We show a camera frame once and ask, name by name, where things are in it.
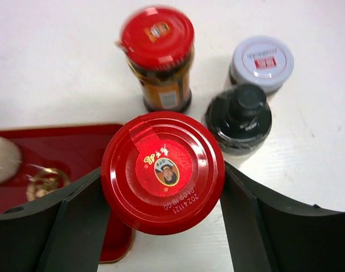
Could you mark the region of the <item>glass salt grinder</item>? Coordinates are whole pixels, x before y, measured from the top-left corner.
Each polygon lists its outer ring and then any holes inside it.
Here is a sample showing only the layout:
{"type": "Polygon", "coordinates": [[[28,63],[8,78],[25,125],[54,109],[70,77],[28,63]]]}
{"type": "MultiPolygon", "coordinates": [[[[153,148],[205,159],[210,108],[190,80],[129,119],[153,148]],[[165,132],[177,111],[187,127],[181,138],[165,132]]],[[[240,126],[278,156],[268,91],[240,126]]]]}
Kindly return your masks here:
{"type": "Polygon", "coordinates": [[[0,184],[16,175],[21,162],[20,148],[12,141],[0,137],[0,184]]]}

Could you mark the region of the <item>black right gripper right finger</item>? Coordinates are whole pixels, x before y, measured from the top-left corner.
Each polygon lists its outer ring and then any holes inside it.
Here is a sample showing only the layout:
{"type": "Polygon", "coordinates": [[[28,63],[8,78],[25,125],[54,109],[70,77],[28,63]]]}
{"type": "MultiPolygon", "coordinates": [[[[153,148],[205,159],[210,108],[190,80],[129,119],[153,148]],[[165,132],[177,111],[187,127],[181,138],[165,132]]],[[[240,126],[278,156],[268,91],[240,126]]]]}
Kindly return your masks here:
{"type": "Polygon", "coordinates": [[[289,198],[230,164],[220,202],[235,271],[345,271],[345,212],[289,198]]]}

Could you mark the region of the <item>short red-lid chili jar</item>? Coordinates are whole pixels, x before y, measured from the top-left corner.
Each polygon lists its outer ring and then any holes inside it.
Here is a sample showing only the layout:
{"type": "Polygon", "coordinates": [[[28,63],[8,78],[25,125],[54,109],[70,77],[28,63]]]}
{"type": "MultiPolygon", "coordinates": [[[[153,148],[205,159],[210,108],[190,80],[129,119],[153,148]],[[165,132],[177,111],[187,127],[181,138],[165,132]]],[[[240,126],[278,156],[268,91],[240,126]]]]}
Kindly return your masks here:
{"type": "Polygon", "coordinates": [[[102,159],[105,198],[126,225],[172,235],[200,223],[218,202],[225,180],[222,152],[200,122],[154,112],[126,123],[102,159]]]}

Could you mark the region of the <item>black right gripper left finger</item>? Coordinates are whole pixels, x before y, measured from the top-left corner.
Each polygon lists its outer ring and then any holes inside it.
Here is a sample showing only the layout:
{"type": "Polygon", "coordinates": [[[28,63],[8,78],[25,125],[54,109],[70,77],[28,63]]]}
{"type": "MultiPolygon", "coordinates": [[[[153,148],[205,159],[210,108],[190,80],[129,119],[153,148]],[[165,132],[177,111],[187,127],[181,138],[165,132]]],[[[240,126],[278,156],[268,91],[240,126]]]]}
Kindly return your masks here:
{"type": "Polygon", "coordinates": [[[97,168],[0,214],[0,271],[97,271],[111,209],[97,168]]]}

